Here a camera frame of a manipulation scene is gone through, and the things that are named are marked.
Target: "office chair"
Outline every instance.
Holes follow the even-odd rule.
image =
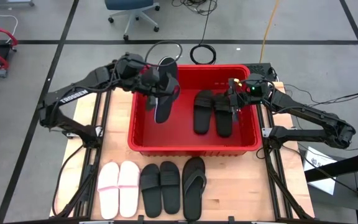
[[[113,23],[113,16],[122,16],[129,15],[129,21],[124,33],[124,40],[129,40],[128,31],[133,25],[134,20],[139,20],[139,17],[146,20],[148,23],[154,25],[154,31],[158,32],[160,28],[158,24],[154,22],[149,16],[147,16],[143,11],[146,9],[153,8],[156,11],[160,10],[160,4],[154,3],[153,0],[104,0],[106,7],[109,10],[123,10],[121,12],[116,12],[109,16],[109,22]]]

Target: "yellow cable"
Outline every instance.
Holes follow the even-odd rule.
[[[267,34],[269,33],[270,26],[272,25],[273,17],[274,17],[274,14],[276,13],[276,9],[277,9],[277,6],[279,3],[280,3],[280,0],[276,0],[276,4],[274,5],[272,15],[270,16],[270,20],[268,21],[268,25],[267,25],[267,28],[265,31],[264,41],[262,42],[262,49],[260,50],[259,63],[262,63],[262,58],[264,57],[264,50],[265,50],[265,41],[267,38]]]

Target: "white paper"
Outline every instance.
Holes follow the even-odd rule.
[[[307,153],[306,153],[306,159],[316,167],[320,167],[320,166],[323,166],[323,165],[326,165],[326,164],[336,162],[334,159],[332,159],[329,156],[317,151],[316,149],[313,149],[310,146],[309,146],[308,149],[309,149],[309,151],[307,151]],[[312,165],[310,165],[308,162],[305,161],[305,165],[303,166],[303,170],[306,171],[306,170],[310,170],[310,169],[314,169],[314,167]],[[308,184],[310,184],[313,187],[316,187],[316,188],[318,188],[318,189],[322,190],[323,192],[326,192],[326,193],[328,193],[330,195],[334,194],[335,181],[333,181],[330,178],[313,181],[313,182],[310,182]]]

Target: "chair base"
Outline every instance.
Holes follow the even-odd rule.
[[[140,17],[142,19],[144,19],[146,22],[148,22],[149,24],[154,25],[154,31],[158,32],[160,30],[160,28],[158,27],[158,24],[143,12],[144,10],[148,10],[148,9],[151,9],[151,8],[154,8],[156,11],[159,11],[160,10],[160,4],[158,2],[155,2],[151,6],[143,7],[143,8],[140,8],[140,9],[133,9],[133,10],[126,10],[126,11],[116,12],[116,13],[111,14],[109,16],[109,22],[113,23],[114,22],[113,17],[115,17],[115,16],[129,15],[128,24],[127,24],[127,27],[125,28],[125,32],[124,32],[124,40],[129,40],[128,32],[131,29],[131,27],[133,26],[134,20],[139,20]]]

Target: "floor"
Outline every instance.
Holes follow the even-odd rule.
[[[0,7],[0,14],[18,18],[15,36],[21,43],[17,53],[11,55],[9,76],[0,78],[0,221],[4,222],[49,215],[67,140],[60,133],[48,133],[33,119],[40,94],[47,90],[44,86],[50,85],[49,91],[53,91],[69,85],[125,52],[144,55],[159,39],[181,40],[184,54],[179,63],[192,64],[188,52],[200,41],[205,22],[205,17],[184,6],[173,7],[171,0],[160,0],[159,12],[146,12],[159,23],[160,31],[155,33],[140,20],[129,34],[133,41],[125,44],[122,34],[127,19],[120,17],[110,24],[103,0],[34,2],[34,7]],[[219,1],[205,35],[217,51],[217,64],[259,61],[260,40],[273,6],[274,0]],[[12,30],[14,19],[0,17],[0,27]],[[263,61],[273,65],[280,81],[309,91],[317,101],[358,92],[358,1],[282,0],[268,40],[274,41],[267,42]],[[158,46],[150,62],[176,55],[175,46]],[[207,62],[211,55],[200,49],[195,57]],[[311,103],[306,93],[290,86],[288,89],[295,100]],[[350,148],[357,148],[358,99],[319,108],[336,113],[356,128]],[[70,103],[63,112],[73,116],[74,109],[75,103]],[[300,125],[313,128],[302,120]],[[358,154],[324,144],[309,145],[333,156]],[[10,184],[10,204],[8,200],[2,203],[18,158],[25,158],[19,181],[15,189],[15,183]],[[313,206],[321,220],[357,221],[354,210],[317,203]]]

